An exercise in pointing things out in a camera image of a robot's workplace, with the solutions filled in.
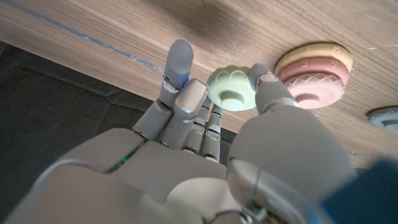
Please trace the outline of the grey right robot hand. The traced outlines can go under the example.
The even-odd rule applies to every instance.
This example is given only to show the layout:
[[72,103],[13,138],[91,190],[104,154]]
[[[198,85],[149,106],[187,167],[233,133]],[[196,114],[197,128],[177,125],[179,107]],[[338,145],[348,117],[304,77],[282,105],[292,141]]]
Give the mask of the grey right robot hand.
[[7,223],[331,223],[322,201],[356,177],[348,153],[257,63],[190,79],[169,50],[160,96],[48,167]]

